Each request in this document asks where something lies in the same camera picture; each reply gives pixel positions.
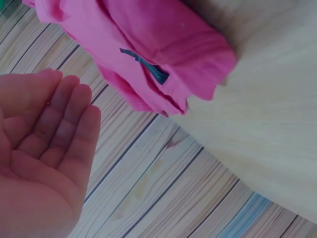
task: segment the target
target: skin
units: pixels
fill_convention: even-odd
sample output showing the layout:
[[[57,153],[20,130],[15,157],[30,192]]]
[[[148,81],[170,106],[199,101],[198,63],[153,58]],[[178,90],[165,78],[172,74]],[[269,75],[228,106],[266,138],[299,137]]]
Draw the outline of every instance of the skin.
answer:
[[[52,69],[0,76],[2,238],[63,238],[76,225],[101,123],[91,97]]]

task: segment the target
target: clothing label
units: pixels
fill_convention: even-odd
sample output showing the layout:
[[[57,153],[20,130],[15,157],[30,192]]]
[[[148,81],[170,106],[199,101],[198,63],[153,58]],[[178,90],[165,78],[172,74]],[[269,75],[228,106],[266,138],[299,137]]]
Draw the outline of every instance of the clothing label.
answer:
[[[150,71],[150,73],[153,75],[153,77],[156,79],[156,81],[160,85],[163,85],[167,81],[169,74],[166,72],[163,72],[158,65],[153,65],[146,62],[144,59],[142,59],[141,57],[139,57],[136,53],[132,51],[124,50],[124,49],[120,49],[120,51],[124,54],[134,57],[137,62],[143,64]]]

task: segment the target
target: wooden floor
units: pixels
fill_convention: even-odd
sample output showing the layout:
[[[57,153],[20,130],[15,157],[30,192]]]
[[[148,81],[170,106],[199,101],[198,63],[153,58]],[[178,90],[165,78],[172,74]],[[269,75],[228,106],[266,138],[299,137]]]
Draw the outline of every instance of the wooden floor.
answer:
[[[102,110],[81,219],[71,238],[316,238],[317,226],[253,193],[178,125],[134,112],[58,26],[7,1],[0,73],[80,76]]]

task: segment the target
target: pink fabric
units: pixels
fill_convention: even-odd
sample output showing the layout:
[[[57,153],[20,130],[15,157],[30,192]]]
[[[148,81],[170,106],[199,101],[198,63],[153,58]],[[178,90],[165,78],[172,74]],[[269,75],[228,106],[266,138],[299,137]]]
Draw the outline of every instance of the pink fabric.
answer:
[[[232,49],[180,0],[23,0],[59,24],[94,58],[102,76],[138,111],[185,114],[186,99],[211,100],[234,68]],[[160,85],[120,48],[170,74]]]

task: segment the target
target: blue stripe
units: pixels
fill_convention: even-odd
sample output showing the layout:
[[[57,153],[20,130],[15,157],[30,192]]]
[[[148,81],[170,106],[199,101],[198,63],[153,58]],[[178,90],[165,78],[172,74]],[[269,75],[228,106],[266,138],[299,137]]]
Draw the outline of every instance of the blue stripe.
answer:
[[[218,238],[240,238],[271,203],[270,200],[253,193],[231,222],[217,236]]]

